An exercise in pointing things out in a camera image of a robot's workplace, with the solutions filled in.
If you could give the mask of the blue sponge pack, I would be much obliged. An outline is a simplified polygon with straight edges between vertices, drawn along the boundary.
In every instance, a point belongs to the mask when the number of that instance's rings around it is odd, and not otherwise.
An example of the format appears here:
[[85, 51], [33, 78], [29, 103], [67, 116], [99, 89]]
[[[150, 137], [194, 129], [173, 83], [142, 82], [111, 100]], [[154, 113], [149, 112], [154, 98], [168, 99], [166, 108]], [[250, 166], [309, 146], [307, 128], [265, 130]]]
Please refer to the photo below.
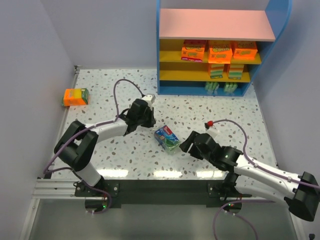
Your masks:
[[223, 91], [226, 95], [233, 96], [237, 88], [238, 88], [237, 82], [226, 82], [224, 84]]
[[154, 138], [168, 154], [174, 154], [181, 143], [178, 137], [167, 125], [157, 129], [154, 132]]
[[204, 87], [206, 93], [211, 96], [216, 96], [218, 94], [219, 83], [213, 81], [207, 81]]

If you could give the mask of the blue sponge pack front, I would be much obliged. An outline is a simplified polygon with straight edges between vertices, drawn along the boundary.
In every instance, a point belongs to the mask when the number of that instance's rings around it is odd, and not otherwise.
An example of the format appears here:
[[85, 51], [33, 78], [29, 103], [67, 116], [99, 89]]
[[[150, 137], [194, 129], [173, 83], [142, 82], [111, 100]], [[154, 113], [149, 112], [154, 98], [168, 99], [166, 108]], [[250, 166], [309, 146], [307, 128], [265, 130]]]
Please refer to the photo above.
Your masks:
[[216, 96], [218, 94], [219, 83], [213, 81], [207, 81], [204, 87], [206, 93], [211, 96]]

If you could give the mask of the orange green sponge box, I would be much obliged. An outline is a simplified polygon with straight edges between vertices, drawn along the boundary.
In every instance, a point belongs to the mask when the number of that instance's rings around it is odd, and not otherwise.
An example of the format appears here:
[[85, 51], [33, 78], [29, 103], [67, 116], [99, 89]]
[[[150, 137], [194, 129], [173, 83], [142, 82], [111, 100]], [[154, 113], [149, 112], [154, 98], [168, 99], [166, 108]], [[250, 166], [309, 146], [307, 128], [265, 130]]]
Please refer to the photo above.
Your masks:
[[90, 102], [90, 93], [87, 88], [66, 89], [62, 98], [62, 106], [84, 106]]

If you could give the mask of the orange yellow sponge box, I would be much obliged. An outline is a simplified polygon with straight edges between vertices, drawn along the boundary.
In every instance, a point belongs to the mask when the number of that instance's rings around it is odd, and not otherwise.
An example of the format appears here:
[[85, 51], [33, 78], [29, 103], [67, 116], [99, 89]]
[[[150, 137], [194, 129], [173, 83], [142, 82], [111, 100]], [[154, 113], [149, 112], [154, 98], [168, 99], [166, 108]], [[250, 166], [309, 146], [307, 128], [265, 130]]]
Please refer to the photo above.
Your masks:
[[220, 79], [223, 78], [225, 65], [221, 63], [209, 63], [208, 64], [208, 74], [210, 79]]

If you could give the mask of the pink sponge box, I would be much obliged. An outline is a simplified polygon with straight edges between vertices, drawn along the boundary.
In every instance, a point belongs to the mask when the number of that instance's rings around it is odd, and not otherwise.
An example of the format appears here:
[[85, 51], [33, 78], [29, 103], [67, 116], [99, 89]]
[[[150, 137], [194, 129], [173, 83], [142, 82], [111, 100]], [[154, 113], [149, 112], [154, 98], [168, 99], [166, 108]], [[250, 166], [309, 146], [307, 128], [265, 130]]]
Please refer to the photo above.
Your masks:
[[202, 63], [207, 41], [186, 39], [181, 48], [181, 60]]

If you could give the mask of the orange Scrub Daddy box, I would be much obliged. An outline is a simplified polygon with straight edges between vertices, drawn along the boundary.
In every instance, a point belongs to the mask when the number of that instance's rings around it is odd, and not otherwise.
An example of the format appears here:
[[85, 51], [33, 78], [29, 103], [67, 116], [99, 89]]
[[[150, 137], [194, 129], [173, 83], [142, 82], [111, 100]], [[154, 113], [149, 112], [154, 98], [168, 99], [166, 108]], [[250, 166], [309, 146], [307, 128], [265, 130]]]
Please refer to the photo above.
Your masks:
[[255, 41], [233, 41], [231, 46], [234, 59], [254, 60], [258, 52]]

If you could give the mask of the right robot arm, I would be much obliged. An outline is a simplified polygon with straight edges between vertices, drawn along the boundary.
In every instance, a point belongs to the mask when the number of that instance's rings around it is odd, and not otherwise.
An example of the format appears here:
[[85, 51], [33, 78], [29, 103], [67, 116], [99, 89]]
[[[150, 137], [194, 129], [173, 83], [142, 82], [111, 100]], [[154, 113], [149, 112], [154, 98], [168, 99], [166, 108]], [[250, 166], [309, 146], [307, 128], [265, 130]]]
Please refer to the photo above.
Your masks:
[[320, 186], [311, 173], [296, 174], [257, 160], [249, 161], [244, 152], [219, 145], [213, 136], [209, 130], [205, 133], [192, 131], [179, 147], [196, 159], [235, 174], [237, 192], [283, 203], [296, 217], [314, 221], [320, 203]]

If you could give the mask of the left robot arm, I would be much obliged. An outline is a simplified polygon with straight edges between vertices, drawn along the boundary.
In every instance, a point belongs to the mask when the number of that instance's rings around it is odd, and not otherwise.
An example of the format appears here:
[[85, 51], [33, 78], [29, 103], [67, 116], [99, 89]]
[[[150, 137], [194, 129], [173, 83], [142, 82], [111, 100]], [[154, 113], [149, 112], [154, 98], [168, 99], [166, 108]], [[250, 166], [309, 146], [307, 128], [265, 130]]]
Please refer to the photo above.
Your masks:
[[114, 137], [126, 136], [137, 127], [152, 128], [155, 95], [137, 98], [116, 120], [83, 124], [75, 120], [56, 144], [53, 152], [88, 186], [106, 190], [104, 178], [90, 163], [96, 144]]

